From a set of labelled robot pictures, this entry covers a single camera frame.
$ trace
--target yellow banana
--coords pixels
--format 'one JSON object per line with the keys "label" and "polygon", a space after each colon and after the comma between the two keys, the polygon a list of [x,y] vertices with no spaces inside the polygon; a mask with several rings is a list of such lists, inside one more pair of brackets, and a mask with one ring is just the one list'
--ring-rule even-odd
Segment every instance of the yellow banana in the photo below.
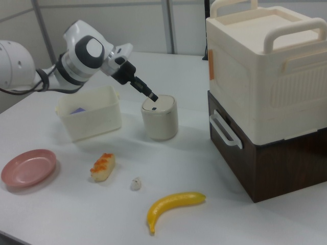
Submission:
{"label": "yellow banana", "polygon": [[205,200],[205,195],[198,192],[182,192],[167,197],[161,198],[156,201],[148,211],[147,221],[149,224],[150,232],[154,234],[154,226],[158,218],[165,211],[194,204],[200,204]]}

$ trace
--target cup lid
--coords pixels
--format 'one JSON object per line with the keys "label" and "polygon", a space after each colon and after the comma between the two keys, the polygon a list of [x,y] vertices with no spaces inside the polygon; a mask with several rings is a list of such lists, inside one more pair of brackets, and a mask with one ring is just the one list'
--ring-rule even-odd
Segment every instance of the cup lid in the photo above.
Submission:
{"label": "cup lid", "polygon": [[158,95],[156,102],[146,99],[142,105],[142,109],[147,112],[163,114],[172,110],[175,104],[174,97],[170,95]]}

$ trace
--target white handle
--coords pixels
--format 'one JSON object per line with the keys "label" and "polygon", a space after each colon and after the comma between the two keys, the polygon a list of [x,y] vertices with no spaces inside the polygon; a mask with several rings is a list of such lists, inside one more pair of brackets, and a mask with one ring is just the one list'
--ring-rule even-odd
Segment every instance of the white handle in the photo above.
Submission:
{"label": "white handle", "polygon": [[[231,5],[231,4],[237,4],[241,2],[246,2],[247,0],[215,0],[210,8],[210,18],[216,18],[217,17],[217,9]],[[257,9],[258,8],[258,0],[251,0],[251,9]]]}
{"label": "white handle", "polygon": [[327,23],[321,18],[313,18],[310,20],[301,20],[290,25],[279,27],[268,32],[264,41],[264,53],[269,54],[273,51],[273,45],[276,38],[297,32],[304,32],[313,29],[319,29],[318,41],[327,38]]}
{"label": "white handle", "polygon": [[[224,130],[230,135],[230,137],[233,140],[227,139],[225,134],[220,130],[220,128],[216,124],[215,119],[220,123],[220,125],[224,128]],[[239,139],[239,137],[237,137],[237,135],[234,133],[234,131],[228,126],[228,124],[225,122],[225,120],[221,117],[221,115],[216,110],[215,110],[214,114],[212,114],[209,117],[209,121],[210,121],[211,125],[215,128],[217,133],[220,135],[220,137],[224,140],[226,145],[229,145],[229,146],[237,145],[240,149],[243,148],[242,142]]]}

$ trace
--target dark wooden cabinet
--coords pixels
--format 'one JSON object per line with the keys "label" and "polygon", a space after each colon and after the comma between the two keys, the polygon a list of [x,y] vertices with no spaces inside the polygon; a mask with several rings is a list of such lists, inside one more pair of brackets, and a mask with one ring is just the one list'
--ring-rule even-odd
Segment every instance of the dark wooden cabinet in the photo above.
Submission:
{"label": "dark wooden cabinet", "polygon": [[209,91],[208,106],[209,115],[217,110],[242,142],[242,149],[226,145],[210,124],[211,140],[255,203],[327,181],[327,128],[255,145]]}

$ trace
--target wall seam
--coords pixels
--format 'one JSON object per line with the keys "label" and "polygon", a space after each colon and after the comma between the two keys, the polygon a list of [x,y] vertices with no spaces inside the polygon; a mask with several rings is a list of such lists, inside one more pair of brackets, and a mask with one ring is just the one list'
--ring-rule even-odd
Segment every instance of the wall seam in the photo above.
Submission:
{"label": "wall seam", "polygon": [[44,23],[44,20],[43,20],[43,17],[42,17],[41,10],[39,8],[38,1],[37,0],[31,0],[31,2],[32,2],[33,8],[34,8],[34,12],[35,12],[35,15],[36,15],[37,22],[39,23],[39,27],[41,29],[41,33],[42,33],[42,36],[43,36],[43,39],[44,39],[46,49],[48,50],[48,54],[49,54],[51,63],[55,64],[57,62],[56,55],[55,55],[55,52],[54,52],[54,50],[52,48],[51,41],[50,41],[48,32],[46,30],[46,27],[45,27],[45,23]]}
{"label": "wall seam", "polygon": [[98,8],[98,7],[124,7],[124,6],[145,6],[161,5],[161,2],[144,2],[144,3],[107,3],[107,4],[69,4],[69,5],[40,5],[42,9],[52,8]]}
{"label": "wall seam", "polygon": [[164,26],[165,37],[166,37],[167,54],[173,54],[174,43],[173,43],[173,37],[171,32],[171,21],[169,18],[169,9],[168,9],[167,0],[161,0],[161,6],[162,6],[163,26]]}
{"label": "wall seam", "polygon": [[9,20],[9,19],[13,19],[13,18],[18,17],[18,16],[21,16],[21,15],[23,15],[23,14],[29,13],[29,12],[31,12],[31,11],[33,11],[33,9],[26,9],[26,10],[21,11],[21,12],[19,12],[19,13],[16,13],[16,14],[10,15],[10,16],[5,17],[5,18],[2,18],[2,19],[0,19],[0,23],[1,23],[1,22],[4,22],[4,21],[6,21],[6,20]]}
{"label": "wall seam", "polygon": [[172,53],[177,54],[173,1],[167,0],[167,6],[168,6],[168,19],[169,19],[169,28],[170,28],[171,43],[172,43]]}

